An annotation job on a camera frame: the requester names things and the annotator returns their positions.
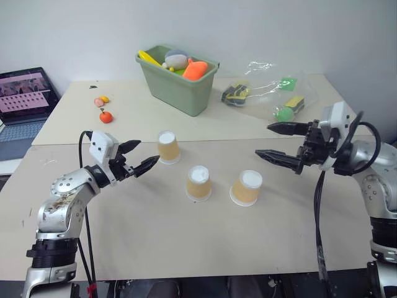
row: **yellow paper cup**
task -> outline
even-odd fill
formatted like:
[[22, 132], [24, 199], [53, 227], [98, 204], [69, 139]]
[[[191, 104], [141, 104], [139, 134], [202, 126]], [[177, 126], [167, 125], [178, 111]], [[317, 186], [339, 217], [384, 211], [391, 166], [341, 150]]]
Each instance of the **yellow paper cup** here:
[[178, 143], [176, 142], [176, 137], [173, 132], [169, 130], [160, 132], [157, 147], [159, 150], [160, 162], [166, 165], [172, 165], [180, 160], [181, 153], [179, 152]]
[[208, 200], [212, 193], [210, 173], [204, 166], [194, 166], [189, 170], [186, 195], [195, 202]]
[[252, 206], [258, 199], [261, 186], [261, 174], [251, 169], [242, 171], [239, 179], [230, 188], [230, 198], [239, 206]]

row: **laptop screen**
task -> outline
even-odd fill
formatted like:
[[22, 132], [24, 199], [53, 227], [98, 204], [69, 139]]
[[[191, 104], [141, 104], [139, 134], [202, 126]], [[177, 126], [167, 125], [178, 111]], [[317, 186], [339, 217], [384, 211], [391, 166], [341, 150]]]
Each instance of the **laptop screen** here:
[[0, 74], [0, 119], [5, 124], [47, 118], [58, 101], [42, 68]]

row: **clear plastic bag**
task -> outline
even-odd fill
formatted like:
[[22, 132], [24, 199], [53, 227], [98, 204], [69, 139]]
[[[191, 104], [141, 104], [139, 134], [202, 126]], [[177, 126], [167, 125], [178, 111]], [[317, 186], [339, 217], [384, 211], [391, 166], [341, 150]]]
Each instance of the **clear plastic bag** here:
[[279, 65], [248, 64], [243, 77], [222, 94], [222, 101], [238, 111], [269, 121], [292, 121], [299, 112], [318, 100], [302, 71]]

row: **white tabletop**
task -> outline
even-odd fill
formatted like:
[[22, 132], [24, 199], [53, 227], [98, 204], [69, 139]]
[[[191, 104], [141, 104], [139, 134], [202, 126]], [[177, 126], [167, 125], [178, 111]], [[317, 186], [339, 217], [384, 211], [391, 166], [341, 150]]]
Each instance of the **white tabletop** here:
[[[322, 74], [311, 74], [309, 79], [319, 100], [303, 109], [296, 121], [318, 119], [324, 107], [342, 100]], [[220, 101], [221, 93], [233, 81], [233, 78], [215, 79], [209, 105], [196, 117], [151, 96], [144, 81], [73, 82], [33, 145], [76, 144], [80, 133], [89, 129], [109, 132], [120, 142], [132, 137], [143, 142], [155, 142], [162, 130], [172, 130], [180, 141], [281, 137], [266, 129], [273, 121], [246, 115], [241, 108], [230, 107]], [[90, 85], [98, 88], [89, 89]], [[115, 119], [109, 124], [99, 120], [100, 110], [94, 105], [94, 99], [100, 95], [110, 98], [110, 103], [104, 108]], [[358, 133], [364, 132], [367, 130], [359, 127]]]
[[[35, 242], [38, 209], [53, 180], [78, 167], [77, 146], [56, 144], [76, 144], [86, 129], [110, 132], [121, 142], [142, 140], [128, 154], [131, 165], [157, 154], [154, 142], [164, 129], [176, 133], [182, 150], [177, 164], [159, 163], [138, 179], [103, 189], [90, 202], [98, 279], [316, 271], [313, 193], [319, 170], [312, 166], [297, 176], [254, 154], [269, 148], [294, 155], [303, 139], [272, 133], [266, 129], [269, 121], [221, 103], [220, 91], [231, 81], [215, 80], [208, 108], [197, 117], [151, 97], [142, 81], [72, 83], [0, 193], [0, 237], [7, 240], [2, 242], [0, 279], [25, 278], [31, 263], [25, 253]], [[302, 122], [318, 119], [323, 107], [342, 100], [323, 75], [310, 75], [310, 81], [319, 101], [301, 112], [297, 120]], [[89, 89], [92, 84], [98, 88]], [[115, 116], [110, 124], [98, 119], [93, 104], [98, 95], [110, 97], [105, 107]], [[85, 146], [84, 164], [92, 163]], [[207, 166], [213, 181], [211, 198], [196, 204], [184, 192], [188, 170], [195, 165]], [[248, 208], [229, 197], [230, 186], [245, 169], [264, 178], [258, 202]], [[370, 221], [352, 178], [327, 174], [321, 229], [330, 270], [363, 268], [371, 259]], [[86, 245], [84, 229], [81, 235]], [[77, 279], [85, 279], [79, 257], [77, 262]]]
[[[255, 149], [294, 154], [301, 138], [179, 142], [182, 159], [157, 164], [138, 179], [107, 187], [89, 203], [98, 279], [170, 278], [316, 271], [313, 193], [316, 166], [298, 176], [269, 164]], [[142, 143], [127, 155], [137, 165], [155, 155], [155, 143]], [[85, 145], [84, 164], [93, 159]], [[189, 168], [210, 170], [213, 193], [193, 203], [184, 184]], [[78, 167], [76, 145], [32, 147], [0, 193], [0, 279], [21, 280], [35, 242], [36, 216], [50, 185]], [[240, 171], [263, 176], [259, 200], [240, 207], [229, 188]], [[370, 256], [371, 227], [358, 184], [326, 175], [321, 231], [329, 270], [364, 268]], [[82, 233], [86, 247], [86, 233]], [[77, 279], [85, 279], [77, 258]]]

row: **green bin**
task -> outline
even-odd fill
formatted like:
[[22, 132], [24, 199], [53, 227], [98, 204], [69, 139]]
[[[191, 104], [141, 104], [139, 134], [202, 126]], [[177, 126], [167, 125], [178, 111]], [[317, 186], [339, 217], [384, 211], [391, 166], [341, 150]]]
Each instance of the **green bin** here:
[[[158, 45], [145, 52], [152, 56], [158, 63], [162, 64], [165, 54], [173, 49], [168, 45]], [[138, 55], [135, 57], [135, 60], [142, 67], [150, 93], [154, 97], [190, 116], [197, 116], [208, 105], [213, 76], [218, 71], [219, 62], [204, 59], [197, 55], [192, 55], [192, 59], [193, 61], [200, 60], [208, 63], [207, 72], [201, 79], [196, 81], [185, 79], [179, 74], [142, 60]]]

